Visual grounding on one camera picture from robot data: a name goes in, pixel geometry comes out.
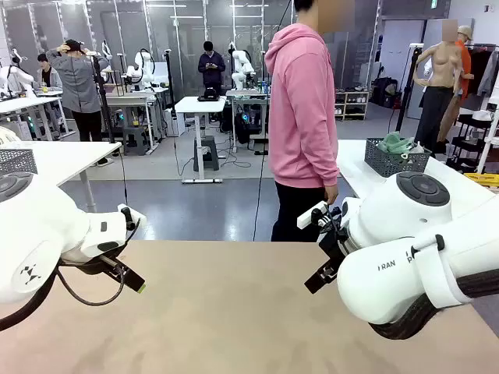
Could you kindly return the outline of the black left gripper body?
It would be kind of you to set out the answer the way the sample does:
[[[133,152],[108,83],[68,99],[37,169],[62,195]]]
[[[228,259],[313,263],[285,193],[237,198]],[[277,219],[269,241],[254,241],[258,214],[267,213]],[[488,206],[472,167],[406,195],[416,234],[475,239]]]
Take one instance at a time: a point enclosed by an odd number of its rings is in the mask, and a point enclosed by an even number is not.
[[[124,269],[126,266],[118,259],[118,256],[126,248],[127,244],[121,245],[116,249],[104,252],[85,263],[75,263],[69,260],[60,259],[59,266],[75,267],[87,275],[98,275],[104,273],[108,276],[118,276],[117,266]]]

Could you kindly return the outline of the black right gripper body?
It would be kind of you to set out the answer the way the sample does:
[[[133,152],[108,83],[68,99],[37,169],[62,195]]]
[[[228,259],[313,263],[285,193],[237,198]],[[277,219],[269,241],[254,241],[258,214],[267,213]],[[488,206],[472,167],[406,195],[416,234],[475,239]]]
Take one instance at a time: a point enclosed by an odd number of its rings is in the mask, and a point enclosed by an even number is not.
[[[349,254],[347,240],[349,236],[345,229],[328,227],[320,229],[318,245],[327,255],[328,260],[320,266],[322,270],[338,270],[345,257]]]

